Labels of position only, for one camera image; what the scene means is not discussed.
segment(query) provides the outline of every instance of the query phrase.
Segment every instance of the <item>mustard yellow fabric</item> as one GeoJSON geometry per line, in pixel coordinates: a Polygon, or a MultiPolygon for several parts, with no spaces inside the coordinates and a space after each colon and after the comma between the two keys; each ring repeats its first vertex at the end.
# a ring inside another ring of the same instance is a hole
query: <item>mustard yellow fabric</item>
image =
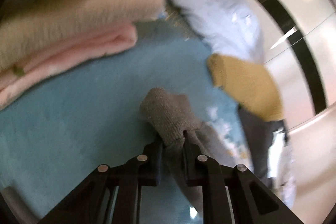
{"type": "Polygon", "coordinates": [[[214,86],[221,87],[246,110],[265,122],[284,118],[278,88],[263,65],[219,54],[211,55],[207,63],[214,86]]]}

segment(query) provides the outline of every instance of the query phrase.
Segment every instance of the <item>green spot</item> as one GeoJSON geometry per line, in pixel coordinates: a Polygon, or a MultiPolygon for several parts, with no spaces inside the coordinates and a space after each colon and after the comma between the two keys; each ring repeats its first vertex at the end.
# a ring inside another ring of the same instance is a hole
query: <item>green spot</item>
{"type": "Polygon", "coordinates": [[[25,72],[23,71],[23,68],[18,67],[17,65],[13,66],[13,73],[18,77],[22,77],[22,76],[25,75],[25,72]]]}

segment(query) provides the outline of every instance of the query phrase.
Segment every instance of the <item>folded pink cloth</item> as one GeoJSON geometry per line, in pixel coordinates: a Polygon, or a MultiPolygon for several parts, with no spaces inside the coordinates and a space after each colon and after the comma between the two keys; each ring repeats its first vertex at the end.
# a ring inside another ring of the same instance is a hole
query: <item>folded pink cloth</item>
{"type": "Polygon", "coordinates": [[[135,45],[131,23],[102,27],[40,50],[0,73],[0,110],[36,83],[84,61],[112,55],[135,45]]]}

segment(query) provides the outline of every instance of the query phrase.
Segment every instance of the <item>blue surface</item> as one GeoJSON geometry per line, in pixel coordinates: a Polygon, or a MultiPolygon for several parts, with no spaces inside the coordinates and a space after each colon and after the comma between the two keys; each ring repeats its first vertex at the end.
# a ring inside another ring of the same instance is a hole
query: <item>blue surface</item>
{"type": "MultiPolygon", "coordinates": [[[[189,96],[207,121],[217,105],[242,134],[236,102],[213,88],[210,51],[167,21],[137,25],[135,48],[87,62],[33,87],[0,112],[0,182],[12,185],[40,217],[99,164],[124,164],[154,139],[139,106],[156,86],[189,96]]],[[[196,223],[174,180],[143,191],[142,223],[196,223]]]]}

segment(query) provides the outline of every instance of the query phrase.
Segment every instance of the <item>silver rivet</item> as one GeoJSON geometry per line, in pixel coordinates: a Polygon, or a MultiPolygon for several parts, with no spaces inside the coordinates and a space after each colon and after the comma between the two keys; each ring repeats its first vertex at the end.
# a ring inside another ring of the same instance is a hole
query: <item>silver rivet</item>
{"type": "Polygon", "coordinates": [[[108,166],[106,164],[102,164],[102,165],[99,165],[98,166],[98,171],[103,173],[103,172],[106,172],[108,170],[108,166]]]}
{"type": "Polygon", "coordinates": [[[243,164],[238,164],[237,165],[237,169],[240,171],[240,172],[245,172],[247,170],[247,167],[243,164]]]}
{"type": "Polygon", "coordinates": [[[199,155],[199,156],[197,157],[197,159],[198,159],[199,161],[207,161],[207,160],[208,160],[208,157],[207,157],[206,155],[199,155]]]}
{"type": "Polygon", "coordinates": [[[139,155],[137,157],[138,161],[146,161],[148,159],[148,157],[146,155],[139,155]]]}

